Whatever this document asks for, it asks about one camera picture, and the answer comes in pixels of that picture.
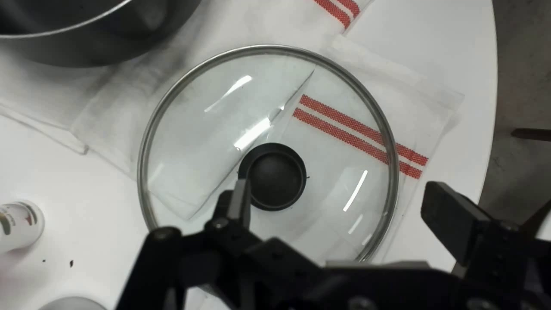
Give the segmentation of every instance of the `lid knob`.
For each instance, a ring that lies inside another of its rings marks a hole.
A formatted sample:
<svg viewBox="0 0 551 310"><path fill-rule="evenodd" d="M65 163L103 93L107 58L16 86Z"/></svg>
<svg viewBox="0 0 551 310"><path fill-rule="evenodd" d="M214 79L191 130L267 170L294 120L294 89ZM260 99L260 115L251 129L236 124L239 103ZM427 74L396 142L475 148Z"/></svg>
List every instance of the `lid knob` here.
<svg viewBox="0 0 551 310"><path fill-rule="evenodd" d="M305 191L307 167L300 155L279 142L267 142L246 153L239 179L248 179L253 204L262 210L291 206Z"/></svg>

